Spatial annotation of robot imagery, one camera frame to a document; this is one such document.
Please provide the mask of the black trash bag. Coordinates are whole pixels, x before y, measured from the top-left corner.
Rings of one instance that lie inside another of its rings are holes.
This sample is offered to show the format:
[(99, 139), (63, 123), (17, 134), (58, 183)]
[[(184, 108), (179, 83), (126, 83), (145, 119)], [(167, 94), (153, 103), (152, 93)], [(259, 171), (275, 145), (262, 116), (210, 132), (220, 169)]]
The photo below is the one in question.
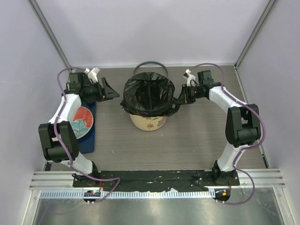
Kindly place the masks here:
[(175, 86), (167, 77), (155, 72), (142, 72), (127, 80), (120, 105), (131, 115), (170, 117), (180, 108), (174, 92)]

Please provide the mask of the yellow capybara trash bin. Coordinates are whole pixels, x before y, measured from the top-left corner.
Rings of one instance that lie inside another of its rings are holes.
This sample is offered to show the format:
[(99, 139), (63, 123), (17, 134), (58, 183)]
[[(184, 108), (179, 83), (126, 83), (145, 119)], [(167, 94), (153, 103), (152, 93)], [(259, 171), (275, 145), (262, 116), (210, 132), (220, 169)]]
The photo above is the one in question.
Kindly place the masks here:
[(129, 115), (132, 123), (140, 130), (143, 131), (155, 131), (161, 128), (166, 120), (166, 116), (158, 116), (158, 117), (143, 117), (139, 115)]

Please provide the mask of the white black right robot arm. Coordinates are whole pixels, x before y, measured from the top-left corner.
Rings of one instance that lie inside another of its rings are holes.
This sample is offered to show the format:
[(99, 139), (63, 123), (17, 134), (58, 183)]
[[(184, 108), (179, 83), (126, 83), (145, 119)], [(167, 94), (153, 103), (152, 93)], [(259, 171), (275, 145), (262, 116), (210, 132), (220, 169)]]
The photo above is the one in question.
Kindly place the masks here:
[(261, 137), (258, 106), (240, 101), (222, 83), (214, 82), (209, 70), (198, 72), (195, 77), (187, 69), (183, 76), (187, 83), (182, 85), (176, 102), (178, 105), (188, 105), (198, 98), (207, 98), (226, 113), (227, 144), (221, 157), (214, 163), (211, 178), (217, 185), (228, 185), (236, 178), (235, 166), (243, 151)]

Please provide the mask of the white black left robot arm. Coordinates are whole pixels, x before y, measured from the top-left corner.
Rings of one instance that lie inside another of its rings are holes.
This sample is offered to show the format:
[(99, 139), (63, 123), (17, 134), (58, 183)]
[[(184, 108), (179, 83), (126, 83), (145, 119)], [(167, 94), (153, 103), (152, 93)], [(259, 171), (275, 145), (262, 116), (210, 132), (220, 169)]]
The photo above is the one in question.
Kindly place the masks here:
[(95, 103), (119, 97), (105, 78), (98, 79), (99, 68), (71, 68), (65, 87), (60, 86), (61, 102), (53, 117), (38, 127), (46, 161), (61, 163), (74, 170), (73, 177), (95, 187), (104, 179), (97, 166), (79, 151), (78, 140), (71, 123), (82, 102)]

